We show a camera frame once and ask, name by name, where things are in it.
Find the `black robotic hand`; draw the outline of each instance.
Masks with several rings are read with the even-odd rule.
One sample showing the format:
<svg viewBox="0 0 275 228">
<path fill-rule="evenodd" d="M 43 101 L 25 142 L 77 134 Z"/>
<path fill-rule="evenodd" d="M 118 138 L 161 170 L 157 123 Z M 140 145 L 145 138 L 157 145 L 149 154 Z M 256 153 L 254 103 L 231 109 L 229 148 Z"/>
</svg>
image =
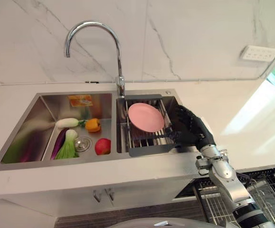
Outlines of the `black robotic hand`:
<svg viewBox="0 0 275 228">
<path fill-rule="evenodd" d="M 192 111 L 179 105 L 176 109 L 179 121 L 186 126 L 186 131 L 176 135 L 174 140 L 182 145 L 195 145 L 198 150 L 206 145 L 216 145 L 212 134 L 203 121 Z"/>
</svg>

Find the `pink plate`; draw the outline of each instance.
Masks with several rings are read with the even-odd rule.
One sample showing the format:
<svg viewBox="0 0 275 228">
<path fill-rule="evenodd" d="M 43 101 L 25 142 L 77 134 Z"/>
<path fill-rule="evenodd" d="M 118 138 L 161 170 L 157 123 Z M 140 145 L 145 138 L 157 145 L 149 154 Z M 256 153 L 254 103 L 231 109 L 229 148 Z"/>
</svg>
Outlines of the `pink plate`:
<svg viewBox="0 0 275 228">
<path fill-rule="evenodd" d="M 129 118 L 135 127 L 145 132 L 157 132 L 164 127 L 161 113 L 149 104 L 135 103 L 128 111 Z"/>
</svg>

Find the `dish rack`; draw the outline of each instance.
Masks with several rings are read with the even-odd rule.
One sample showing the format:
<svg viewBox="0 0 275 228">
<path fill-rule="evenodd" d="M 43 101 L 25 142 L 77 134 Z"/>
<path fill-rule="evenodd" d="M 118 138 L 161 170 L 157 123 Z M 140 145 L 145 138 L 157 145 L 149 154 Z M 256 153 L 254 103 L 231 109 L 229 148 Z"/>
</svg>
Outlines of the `dish rack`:
<svg viewBox="0 0 275 228">
<path fill-rule="evenodd" d="M 255 176 L 254 179 L 247 181 L 244 178 L 239 178 L 239 180 L 248 185 L 247 190 L 250 195 L 267 219 L 275 224 L 275 171 L 266 170 L 247 174 L 251 177 Z M 196 196 L 203 207 L 203 213 L 208 222 L 218 225 L 225 220 L 240 227 L 231 211 L 227 209 L 218 188 L 209 179 L 198 182 L 196 186 Z"/>
<path fill-rule="evenodd" d="M 156 108 L 164 119 L 164 127 L 160 131 L 149 133 L 136 128 L 130 121 L 128 110 L 135 103 L 145 103 Z M 161 95 L 128 95 L 125 97 L 126 144 L 132 157 L 166 153 L 175 147 L 169 137 L 172 132 L 171 121 L 166 112 Z"/>
</svg>

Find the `cabinet handle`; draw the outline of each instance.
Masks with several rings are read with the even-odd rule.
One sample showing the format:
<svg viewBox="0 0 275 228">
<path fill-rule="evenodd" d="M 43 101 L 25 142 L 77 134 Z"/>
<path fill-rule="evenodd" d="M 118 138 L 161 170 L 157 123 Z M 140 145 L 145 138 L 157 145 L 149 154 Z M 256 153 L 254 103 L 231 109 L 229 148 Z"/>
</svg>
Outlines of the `cabinet handle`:
<svg viewBox="0 0 275 228">
<path fill-rule="evenodd" d="M 105 192 L 108 194 L 110 200 L 114 201 L 114 195 L 115 195 L 114 190 L 112 188 L 109 188 L 109 189 L 105 189 Z"/>
<path fill-rule="evenodd" d="M 96 190 L 94 190 L 93 191 L 93 196 L 94 196 L 95 200 L 100 203 L 100 201 L 101 201 L 101 192 L 97 195 Z"/>
</svg>

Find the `floor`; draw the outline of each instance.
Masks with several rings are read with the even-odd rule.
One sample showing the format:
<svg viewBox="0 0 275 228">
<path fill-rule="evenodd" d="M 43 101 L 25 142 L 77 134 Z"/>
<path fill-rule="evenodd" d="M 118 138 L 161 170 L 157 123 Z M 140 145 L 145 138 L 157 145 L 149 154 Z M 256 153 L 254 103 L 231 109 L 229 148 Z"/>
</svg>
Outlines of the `floor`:
<svg viewBox="0 0 275 228">
<path fill-rule="evenodd" d="M 196 200 L 115 210 L 88 215 L 60 217 L 55 228 L 106 228 L 119 222 L 147 217 L 176 217 L 205 221 Z"/>
</svg>

